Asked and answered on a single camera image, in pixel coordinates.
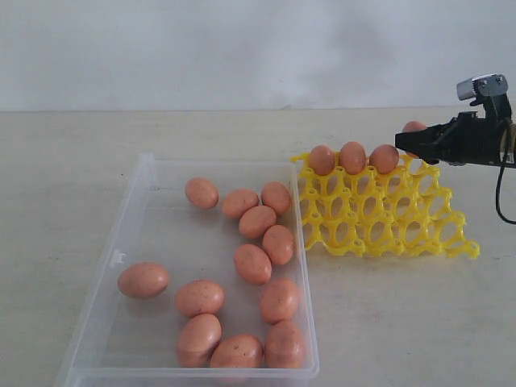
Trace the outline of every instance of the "table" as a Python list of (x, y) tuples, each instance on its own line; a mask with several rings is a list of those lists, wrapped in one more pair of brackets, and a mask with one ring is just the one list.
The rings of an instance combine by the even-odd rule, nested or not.
[[(51, 387), (138, 155), (288, 160), (316, 144), (393, 143), (456, 108), (0, 114), (0, 378)], [(498, 169), (441, 164), (477, 260), (308, 252), (317, 386), (509, 386), (516, 381), (516, 228)], [(516, 218), (509, 169), (501, 205)]]

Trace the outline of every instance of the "cable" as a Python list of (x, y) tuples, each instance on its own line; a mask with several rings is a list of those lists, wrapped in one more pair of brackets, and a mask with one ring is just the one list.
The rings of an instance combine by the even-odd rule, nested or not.
[(510, 146), (510, 141), (512, 140), (511, 139), (511, 135), (510, 135), (510, 120), (509, 119), (506, 119), (504, 120), (504, 123), (506, 124), (506, 149), (505, 149), (505, 152), (503, 154), (503, 160), (501, 161), (501, 166), (500, 166), (500, 173), (498, 174), (498, 182), (497, 182), (497, 190), (496, 190), (496, 202), (495, 202), (495, 205), (497, 207), (497, 212), (498, 212), (498, 216), (500, 216), (501, 220), (503, 220), (504, 222), (507, 222), (508, 224), (516, 224), (516, 220), (510, 220), (508, 218), (506, 218), (502, 213), (501, 213), (501, 210), (500, 210), (500, 188), (501, 188), (501, 179), (503, 177), (503, 173), (506, 169), (506, 164), (507, 164), (507, 156), (509, 154), (509, 146)]

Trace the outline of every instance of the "plastic egg tray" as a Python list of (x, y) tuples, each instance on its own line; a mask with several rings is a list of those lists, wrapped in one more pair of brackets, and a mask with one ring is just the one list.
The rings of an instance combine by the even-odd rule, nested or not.
[(350, 175), (337, 166), (319, 176), (308, 156), (291, 159), (302, 162), (298, 189), (307, 251), (321, 243), (335, 256), (480, 254), (479, 244), (464, 236), (465, 215), (452, 209), (453, 191), (439, 185), (439, 168), (400, 155), (388, 174), (367, 166)]

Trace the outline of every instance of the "yellow egg tray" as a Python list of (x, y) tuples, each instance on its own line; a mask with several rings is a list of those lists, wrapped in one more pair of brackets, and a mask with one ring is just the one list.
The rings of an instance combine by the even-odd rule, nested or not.
[(367, 166), (350, 175), (337, 166), (319, 176), (308, 156), (291, 159), (302, 161), (299, 200), (307, 251), (321, 243), (334, 256), (479, 256), (480, 245), (465, 238), (466, 217), (452, 209), (453, 191), (439, 185), (436, 166), (400, 155), (388, 174)]

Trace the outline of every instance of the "egg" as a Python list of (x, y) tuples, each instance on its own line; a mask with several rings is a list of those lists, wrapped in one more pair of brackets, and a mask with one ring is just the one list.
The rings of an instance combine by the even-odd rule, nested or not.
[(226, 301), (221, 285), (210, 280), (196, 280), (183, 285), (174, 297), (176, 309), (186, 317), (217, 314)]
[(244, 244), (236, 249), (236, 272), (251, 285), (263, 285), (271, 279), (273, 267), (267, 254), (254, 244)]
[(289, 263), (293, 256), (294, 238), (292, 232), (281, 224), (270, 227), (262, 239), (262, 248), (273, 264)]
[(185, 194), (189, 202), (202, 209), (210, 209), (218, 204), (218, 188), (203, 177), (188, 180)]
[(335, 167), (335, 154), (326, 145), (319, 145), (312, 149), (308, 156), (308, 166), (317, 175), (329, 175)]
[(253, 335), (235, 335), (215, 349), (211, 368), (259, 368), (264, 355), (262, 343)]
[(249, 239), (260, 238), (276, 224), (277, 215), (269, 206), (256, 206), (247, 210), (240, 218), (239, 232)]
[(269, 282), (260, 299), (260, 313), (267, 324), (291, 319), (299, 307), (298, 286), (288, 278)]
[(190, 319), (176, 342), (177, 363), (181, 367), (202, 367), (220, 343), (223, 329), (212, 314), (199, 314)]
[(120, 274), (118, 287), (126, 297), (146, 300), (163, 293), (169, 282), (166, 268), (153, 262), (141, 262), (129, 266)]
[(369, 163), (381, 174), (391, 173), (400, 160), (400, 154), (395, 147), (389, 144), (380, 145), (372, 151)]
[(270, 181), (261, 190), (261, 201), (276, 211), (276, 214), (285, 214), (292, 204), (290, 192), (279, 181)]
[(260, 198), (255, 191), (240, 188), (226, 195), (222, 203), (222, 212), (230, 219), (240, 219), (247, 210), (259, 204)]
[(362, 172), (366, 165), (366, 159), (364, 147), (356, 141), (350, 141), (340, 149), (339, 163), (350, 175)]
[(306, 343), (301, 329), (285, 320), (268, 330), (264, 358), (270, 368), (301, 368), (305, 362)]
[[(427, 129), (427, 125), (425, 125), (421, 121), (409, 121), (403, 127), (402, 132), (403, 133), (410, 133), (412, 131), (424, 131), (425, 129)], [(406, 152), (406, 154), (409, 155), (410, 157), (415, 158), (415, 159), (419, 158), (418, 155), (415, 155), (413, 153)]]

